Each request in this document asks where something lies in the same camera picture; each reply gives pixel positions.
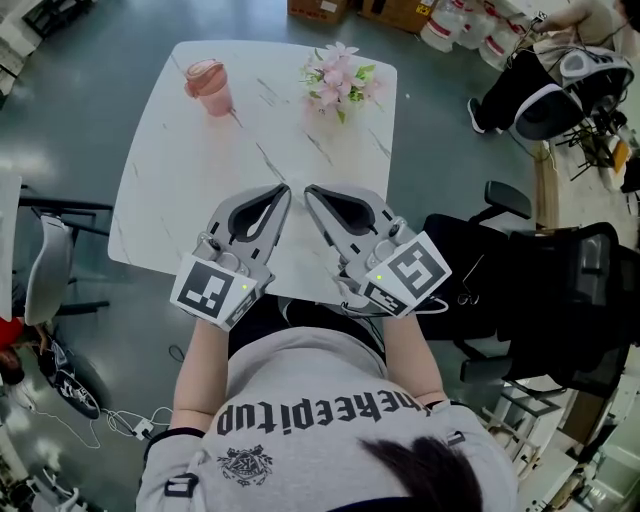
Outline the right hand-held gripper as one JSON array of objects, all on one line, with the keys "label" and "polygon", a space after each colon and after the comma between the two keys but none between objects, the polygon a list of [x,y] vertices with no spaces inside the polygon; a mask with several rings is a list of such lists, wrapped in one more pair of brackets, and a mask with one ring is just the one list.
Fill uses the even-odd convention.
[{"label": "right hand-held gripper", "polygon": [[[345,301],[341,309],[355,318],[439,315],[449,310],[434,292],[452,270],[431,238],[396,218],[376,192],[354,185],[309,185],[306,206],[325,241],[340,259]],[[373,246],[361,254],[360,246]]]}]

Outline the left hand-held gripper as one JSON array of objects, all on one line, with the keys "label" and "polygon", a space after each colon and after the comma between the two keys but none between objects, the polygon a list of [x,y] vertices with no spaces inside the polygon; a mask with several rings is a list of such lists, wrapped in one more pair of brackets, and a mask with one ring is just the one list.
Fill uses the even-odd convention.
[{"label": "left hand-held gripper", "polygon": [[[209,234],[200,234],[195,250],[183,255],[171,304],[231,331],[275,279],[266,264],[280,239],[291,198],[290,187],[279,184],[222,201],[210,219]],[[220,241],[233,245],[237,254]]]}]

